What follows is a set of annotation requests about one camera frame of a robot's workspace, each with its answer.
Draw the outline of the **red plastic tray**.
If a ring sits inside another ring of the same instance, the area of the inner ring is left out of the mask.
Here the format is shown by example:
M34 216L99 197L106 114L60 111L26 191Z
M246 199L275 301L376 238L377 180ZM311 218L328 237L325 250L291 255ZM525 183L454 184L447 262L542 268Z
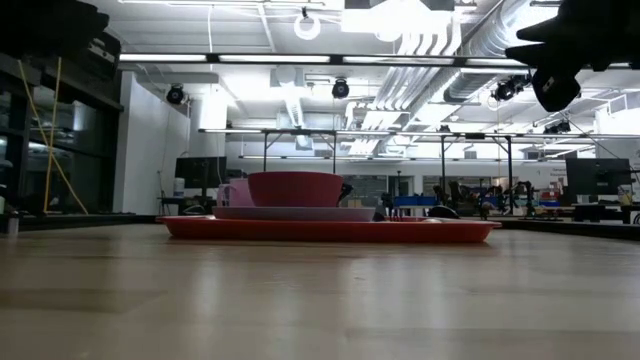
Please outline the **red plastic tray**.
M162 217L171 236L181 240L275 241L385 244L483 243L501 225L489 221L267 221L206 216Z

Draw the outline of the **lavender plate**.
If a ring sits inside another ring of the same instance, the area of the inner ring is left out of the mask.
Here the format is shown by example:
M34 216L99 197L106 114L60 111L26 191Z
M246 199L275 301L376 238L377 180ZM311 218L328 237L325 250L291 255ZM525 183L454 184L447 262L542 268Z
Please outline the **lavender plate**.
M215 207L217 219L264 221L370 222L374 208L341 207Z

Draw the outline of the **black computer monitor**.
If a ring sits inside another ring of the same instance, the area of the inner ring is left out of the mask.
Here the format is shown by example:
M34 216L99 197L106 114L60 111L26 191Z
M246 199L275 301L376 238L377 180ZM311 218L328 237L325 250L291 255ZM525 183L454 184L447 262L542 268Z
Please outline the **black computer monitor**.
M628 159L570 158L565 167L572 195L617 195L621 187L632 185Z
M182 157L176 160L176 178L189 189L213 189L226 180L226 157Z

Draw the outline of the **blue storage bins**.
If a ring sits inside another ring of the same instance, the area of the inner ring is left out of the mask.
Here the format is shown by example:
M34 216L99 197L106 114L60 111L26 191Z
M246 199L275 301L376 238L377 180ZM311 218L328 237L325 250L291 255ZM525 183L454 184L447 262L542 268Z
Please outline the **blue storage bins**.
M396 207L404 206L435 206L437 198L435 196L396 196L394 205Z

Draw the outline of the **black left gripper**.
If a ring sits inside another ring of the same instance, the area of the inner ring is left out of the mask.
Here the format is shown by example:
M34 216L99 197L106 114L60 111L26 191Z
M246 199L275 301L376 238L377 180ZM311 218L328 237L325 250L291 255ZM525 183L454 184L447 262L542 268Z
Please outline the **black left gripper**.
M110 16L82 0L0 0L0 53L61 57L103 79L117 72L121 43Z

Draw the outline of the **overhead LED light bar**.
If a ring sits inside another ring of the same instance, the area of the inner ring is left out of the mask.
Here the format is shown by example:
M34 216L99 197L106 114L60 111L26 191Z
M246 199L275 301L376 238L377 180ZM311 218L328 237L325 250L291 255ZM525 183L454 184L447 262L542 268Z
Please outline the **overhead LED light bar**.
M284 53L124 53L121 64L228 64L228 65L327 65L453 67L491 70L527 69L515 60L500 57L400 56Z

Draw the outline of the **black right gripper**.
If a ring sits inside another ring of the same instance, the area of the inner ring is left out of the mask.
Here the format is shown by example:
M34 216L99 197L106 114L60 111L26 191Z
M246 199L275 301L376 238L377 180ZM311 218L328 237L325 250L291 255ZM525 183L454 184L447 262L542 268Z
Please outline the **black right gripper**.
M640 0L562 0L555 17L522 28L519 40L537 44L505 50L509 59L537 68L533 88L542 107L566 108L581 91L576 75L613 63L640 70Z

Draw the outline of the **magenta pink bowl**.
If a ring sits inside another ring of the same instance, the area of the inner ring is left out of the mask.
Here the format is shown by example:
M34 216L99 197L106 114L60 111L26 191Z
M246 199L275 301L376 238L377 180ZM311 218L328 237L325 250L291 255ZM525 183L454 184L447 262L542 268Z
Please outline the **magenta pink bowl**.
M344 181L323 172L271 171L248 176L258 207L335 207Z

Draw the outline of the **pale pink ribbed cup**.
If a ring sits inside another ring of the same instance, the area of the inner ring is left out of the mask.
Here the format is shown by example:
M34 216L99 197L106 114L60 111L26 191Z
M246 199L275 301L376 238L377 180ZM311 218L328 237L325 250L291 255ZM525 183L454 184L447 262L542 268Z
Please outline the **pale pink ribbed cup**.
M230 179L227 184L221 184L217 191L217 205L219 207L253 207L248 179Z

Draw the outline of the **black background rig frame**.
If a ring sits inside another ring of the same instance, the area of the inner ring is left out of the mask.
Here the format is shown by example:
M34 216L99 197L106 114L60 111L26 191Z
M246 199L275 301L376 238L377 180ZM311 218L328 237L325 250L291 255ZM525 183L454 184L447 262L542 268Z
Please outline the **black background rig frame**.
M440 160L441 160L441 181L440 185L443 189L446 189L447 181L446 181L446 151L448 147L445 146L445 141L447 138L453 138L452 143L459 139L464 140L472 140L472 141L480 141L480 140L492 140L495 144L497 144L506 154L507 154L507 169L508 169L508 185L512 187L514 185L513 182L513 156L512 156L512 144L513 138L516 137L516 134L511 133L482 133L482 132L471 132L471 133L462 133L462 132L439 132L438 137L440 138Z
M323 139L332 150L333 154L331 157L332 160L332 172L334 174L337 173L337 156L336 156L336 147L337 147L337 139L338 132L336 130L321 130L321 129L302 129L302 128L293 128L293 129L262 129L260 131L261 134L264 135L264 144L263 144L263 170L267 170L267 155L268 149L271 147L273 143L275 143L282 135L287 134L291 136L319 136Z

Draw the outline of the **silver ceiling ducts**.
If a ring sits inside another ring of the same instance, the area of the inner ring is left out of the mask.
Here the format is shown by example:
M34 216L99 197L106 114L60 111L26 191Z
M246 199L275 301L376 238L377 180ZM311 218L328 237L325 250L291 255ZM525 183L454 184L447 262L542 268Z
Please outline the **silver ceiling ducts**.
M515 41L513 31L526 18L530 1L498 0L467 34L461 33L460 22L454 19L444 33L426 36L422 41L430 43L436 55L501 57ZM422 108L431 112L444 109L452 113L495 77L457 68L392 67L371 107L414 113Z

